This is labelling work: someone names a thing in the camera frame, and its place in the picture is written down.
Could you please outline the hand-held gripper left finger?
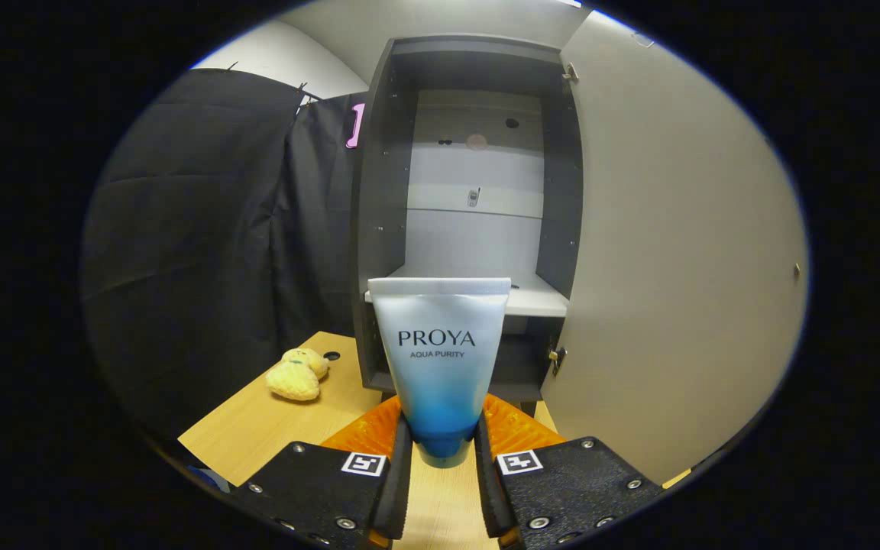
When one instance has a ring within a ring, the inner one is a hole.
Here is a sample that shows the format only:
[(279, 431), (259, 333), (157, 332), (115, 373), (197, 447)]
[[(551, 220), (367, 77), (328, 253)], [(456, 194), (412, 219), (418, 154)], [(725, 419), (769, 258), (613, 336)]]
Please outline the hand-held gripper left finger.
[(290, 442), (231, 501), (294, 549), (390, 549), (404, 532), (412, 458), (394, 396), (320, 445)]

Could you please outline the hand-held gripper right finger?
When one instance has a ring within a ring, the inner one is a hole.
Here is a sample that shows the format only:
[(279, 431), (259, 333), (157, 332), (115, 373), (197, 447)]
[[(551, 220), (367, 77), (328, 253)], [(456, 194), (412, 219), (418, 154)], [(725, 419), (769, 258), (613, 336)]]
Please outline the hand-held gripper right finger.
[(487, 396), (474, 432), (487, 533), (502, 549), (570, 549), (638, 516), (664, 493), (594, 436), (565, 441)]

